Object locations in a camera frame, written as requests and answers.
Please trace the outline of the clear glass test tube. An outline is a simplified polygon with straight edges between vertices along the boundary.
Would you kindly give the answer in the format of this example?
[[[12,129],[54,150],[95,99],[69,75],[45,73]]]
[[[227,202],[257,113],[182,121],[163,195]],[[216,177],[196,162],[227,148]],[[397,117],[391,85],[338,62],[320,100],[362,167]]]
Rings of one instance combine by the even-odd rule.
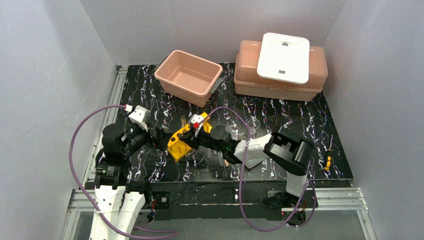
[[[184,117],[184,116],[182,116],[182,117],[180,118],[180,122],[181,122],[181,127],[182,127],[182,128],[184,128],[184,127],[186,126],[186,124],[187,124],[186,119],[185,119],[185,117]]]

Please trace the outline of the yellow test tube rack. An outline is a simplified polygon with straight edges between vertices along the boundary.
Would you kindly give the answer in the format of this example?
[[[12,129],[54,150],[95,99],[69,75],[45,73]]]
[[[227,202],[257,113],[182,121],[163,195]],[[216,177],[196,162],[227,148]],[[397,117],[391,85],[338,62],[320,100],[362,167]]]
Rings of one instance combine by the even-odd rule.
[[[207,133],[209,133],[212,129],[212,126],[208,123],[208,121],[209,121],[209,118],[208,118],[208,115],[207,115],[205,120],[202,121],[202,123],[203,123],[202,126],[204,127],[204,130]],[[179,140],[180,134],[189,130],[189,124],[190,123],[189,123],[189,120],[188,120],[186,122],[185,127],[184,128],[181,127],[179,130],[177,130],[175,133],[173,133],[171,138],[168,141],[166,150],[173,157],[175,162],[178,162],[179,160],[181,160],[183,157],[185,157],[187,154],[189,154],[190,152],[192,152],[194,150],[194,148],[191,148],[186,143]]]

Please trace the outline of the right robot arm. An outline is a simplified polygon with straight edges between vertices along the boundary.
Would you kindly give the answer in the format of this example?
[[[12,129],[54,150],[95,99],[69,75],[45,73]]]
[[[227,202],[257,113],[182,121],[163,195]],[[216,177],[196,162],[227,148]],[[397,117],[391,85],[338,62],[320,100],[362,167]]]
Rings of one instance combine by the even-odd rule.
[[[201,127],[190,126],[178,137],[189,147],[200,146],[218,151],[231,164],[244,164],[251,169],[269,158],[282,167],[286,173],[284,193],[278,193],[264,199],[271,208],[292,207],[302,200],[302,191],[307,183],[307,172],[314,146],[284,127],[250,140],[235,140],[224,126],[213,127],[206,132]]]

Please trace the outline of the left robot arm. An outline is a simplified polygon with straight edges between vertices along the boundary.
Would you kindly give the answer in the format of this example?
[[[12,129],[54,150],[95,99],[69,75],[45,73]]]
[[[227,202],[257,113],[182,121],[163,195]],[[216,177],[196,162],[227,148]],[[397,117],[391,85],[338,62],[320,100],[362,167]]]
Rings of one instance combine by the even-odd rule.
[[[164,151],[172,132],[156,127],[144,130],[136,123],[123,127],[118,123],[102,130],[102,148],[96,156],[94,178],[95,203],[99,210],[94,214],[89,238],[91,240],[125,240],[106,223],[130,234],[137,216],[146,202],[144,182],[128,183],[131,156],[143,146]]]

